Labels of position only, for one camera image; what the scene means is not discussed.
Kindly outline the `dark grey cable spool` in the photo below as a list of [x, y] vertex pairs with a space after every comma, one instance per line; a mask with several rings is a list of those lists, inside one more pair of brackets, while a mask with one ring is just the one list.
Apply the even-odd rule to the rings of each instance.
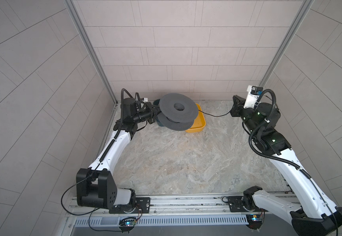
[[158, 104], [161, 113], [158, 121], [166, 128], [174, 131], [190, 129], [199, 114], [196, 103], [187, 96], [179, 93], [164, 95]]

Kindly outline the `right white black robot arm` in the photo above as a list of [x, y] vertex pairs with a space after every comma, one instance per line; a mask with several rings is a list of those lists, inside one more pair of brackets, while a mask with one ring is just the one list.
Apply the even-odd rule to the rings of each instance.
[[279, 170], [299, 204], [269, 194], [259, 186], [243, 193], [246, 211], [270, 212], [291, 224], [299, 236], [327, 236], [342, 226], [342, 207], [332, 201], [301, 165], [287, 139], [275, 127], [281, 117], [271, 89], [248, 86], [247, 97], [233, 97], [232, 117], [242, 120], [251, 150]]

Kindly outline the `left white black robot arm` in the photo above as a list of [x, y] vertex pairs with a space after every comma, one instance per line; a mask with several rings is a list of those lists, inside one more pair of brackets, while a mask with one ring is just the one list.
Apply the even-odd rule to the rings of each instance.
[[113, 127], [108, 144], [88, 168], [81, 168], [76, 174], [74, 187], [78, 206], [125, 212], [136, 208], [135, 191], [117, 187], [113, 178], [114, 168], [134, 134], [140, 130], [138, 124], [154, 123], [160, 112], [159, 106], [140, 98], [138, 93], [132, 96], [122, 89], [120, 118]]

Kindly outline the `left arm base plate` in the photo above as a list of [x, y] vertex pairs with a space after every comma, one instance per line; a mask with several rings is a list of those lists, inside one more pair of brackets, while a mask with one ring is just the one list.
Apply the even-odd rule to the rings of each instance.
[[114, 205], [111, 209], [109, 209], [109, 214], [149, 213], [149, 207], [149, 197], [136, 197], [135, 200], [131, 199], [129, 204]]

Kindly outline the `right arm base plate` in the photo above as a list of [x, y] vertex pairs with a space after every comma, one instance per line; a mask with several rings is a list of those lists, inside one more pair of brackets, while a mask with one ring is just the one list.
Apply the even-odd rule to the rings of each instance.
[[255, 205], [247, 207], [245, 201], [243, 200], [243, 196], [223, 197], [222, 201], [229, 205], [230, 212], [248, 212], [251, 214], [253, 212], [263, 211], [263, 209], [258, 208]]

